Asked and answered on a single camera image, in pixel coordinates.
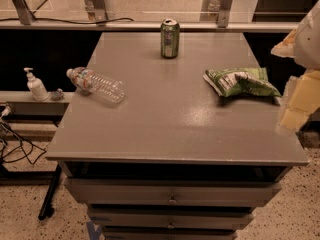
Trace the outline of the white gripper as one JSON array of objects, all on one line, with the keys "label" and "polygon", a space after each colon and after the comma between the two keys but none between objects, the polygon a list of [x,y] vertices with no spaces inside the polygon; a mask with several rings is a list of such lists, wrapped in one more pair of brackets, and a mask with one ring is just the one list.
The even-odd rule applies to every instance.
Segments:
[{"label": "white gripper", "polygon": [[278,116],[281,131],[298,132],[320,108],[320,0],[280,43],[271,49],[278,57],[293,58],[309,68],[286,83]]}]

